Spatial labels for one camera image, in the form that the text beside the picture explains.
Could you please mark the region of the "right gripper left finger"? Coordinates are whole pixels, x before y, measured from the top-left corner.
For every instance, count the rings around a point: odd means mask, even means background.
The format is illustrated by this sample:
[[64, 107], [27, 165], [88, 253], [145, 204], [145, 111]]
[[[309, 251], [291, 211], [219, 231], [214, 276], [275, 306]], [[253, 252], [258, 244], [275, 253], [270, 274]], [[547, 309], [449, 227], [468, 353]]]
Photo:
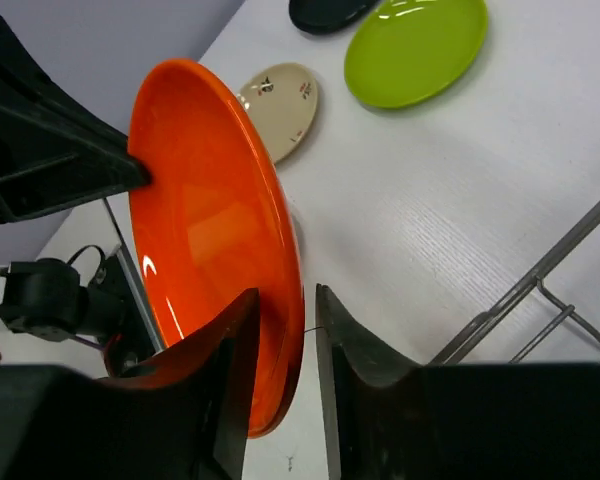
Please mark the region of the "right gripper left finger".
[[0, 366], [0, 479], [238, 479], [259, 350], [259, 293], [126, 378]]

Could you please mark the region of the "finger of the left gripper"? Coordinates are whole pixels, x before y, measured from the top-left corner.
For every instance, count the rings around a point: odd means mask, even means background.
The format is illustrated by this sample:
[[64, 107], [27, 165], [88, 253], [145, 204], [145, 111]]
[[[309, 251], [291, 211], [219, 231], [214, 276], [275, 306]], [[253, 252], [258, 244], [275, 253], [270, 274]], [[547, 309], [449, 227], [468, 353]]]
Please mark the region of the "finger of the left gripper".
[[0, 223], [143, 187], [127, 138], [56, 85], [0, 15]]

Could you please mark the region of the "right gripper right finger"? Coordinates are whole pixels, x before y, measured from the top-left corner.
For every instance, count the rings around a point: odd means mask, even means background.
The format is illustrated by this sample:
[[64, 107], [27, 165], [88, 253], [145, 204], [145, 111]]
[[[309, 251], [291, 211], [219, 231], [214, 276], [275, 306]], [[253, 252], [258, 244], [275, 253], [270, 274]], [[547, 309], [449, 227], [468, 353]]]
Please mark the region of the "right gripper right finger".
[[315, 293], [332, 479], [600, 479], [600, 364], [421, 365]]

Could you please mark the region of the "orange plate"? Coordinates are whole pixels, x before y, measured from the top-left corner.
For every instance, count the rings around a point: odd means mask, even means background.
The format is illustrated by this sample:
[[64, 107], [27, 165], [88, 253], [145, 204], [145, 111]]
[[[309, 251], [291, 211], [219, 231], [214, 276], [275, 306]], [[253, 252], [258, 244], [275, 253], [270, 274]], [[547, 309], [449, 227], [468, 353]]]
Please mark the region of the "orange plate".
[[172, 346], [241, 292], [260, 296], [249, 434], [272, 432], [301, 370], [305, 299], [291, 215], [255, 127], [203, 65], [157, 65], [136, 96], [129, 154], [150, 173], [129, 195], [138, 267], [158, 331]]

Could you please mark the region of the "beige plate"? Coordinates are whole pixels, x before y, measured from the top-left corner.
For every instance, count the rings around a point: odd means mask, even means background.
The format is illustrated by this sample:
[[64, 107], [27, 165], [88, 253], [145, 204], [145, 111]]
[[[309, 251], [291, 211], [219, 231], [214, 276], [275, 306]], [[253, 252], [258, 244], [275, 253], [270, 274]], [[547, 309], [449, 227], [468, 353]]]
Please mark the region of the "beige plate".
[[316, 117], [319, 85], [299, 63], [272, 65], [246, 82], [237, 99], [246, 111], [274, 164], [303, 141]]

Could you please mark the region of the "black plate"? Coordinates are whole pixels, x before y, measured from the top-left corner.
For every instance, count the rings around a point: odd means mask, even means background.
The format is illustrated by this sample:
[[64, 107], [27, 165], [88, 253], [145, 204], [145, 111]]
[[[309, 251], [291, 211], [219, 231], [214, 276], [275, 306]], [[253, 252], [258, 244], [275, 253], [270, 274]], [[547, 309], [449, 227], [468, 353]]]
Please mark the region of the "black plate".
[[369, 13], [378, 0], [290, 0], [292, 24], [311, 35], [340, 31]]

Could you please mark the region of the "green plate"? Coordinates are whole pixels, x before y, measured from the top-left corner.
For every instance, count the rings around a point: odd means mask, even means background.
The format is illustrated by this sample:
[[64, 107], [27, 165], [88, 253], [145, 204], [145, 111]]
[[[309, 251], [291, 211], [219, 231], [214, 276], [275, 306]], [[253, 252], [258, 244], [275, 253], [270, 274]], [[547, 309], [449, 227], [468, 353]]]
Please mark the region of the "green plate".
[[358, 101], [374, 108], [418, 104], [471, 67], [487, 29], [483, 1], [385, 1], [348, 46], [346, 85]]

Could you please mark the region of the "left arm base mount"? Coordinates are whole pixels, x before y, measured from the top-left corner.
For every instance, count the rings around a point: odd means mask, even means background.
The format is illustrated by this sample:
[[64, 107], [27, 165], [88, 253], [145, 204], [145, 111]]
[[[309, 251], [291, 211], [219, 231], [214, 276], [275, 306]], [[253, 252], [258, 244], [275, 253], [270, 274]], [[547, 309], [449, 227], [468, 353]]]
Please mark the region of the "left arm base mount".
[[70, 334], [74, 340], [80, 334], [94, 337], [91, 345], [102, 354], [107, 373], [124, 377], [163, 351], [165, 343], [129, 243], [108, 201], [104, 208], [116, 231], [118, 245], [111, 254], [96, 248], [100, 255], [98, 267], [77, 294]]

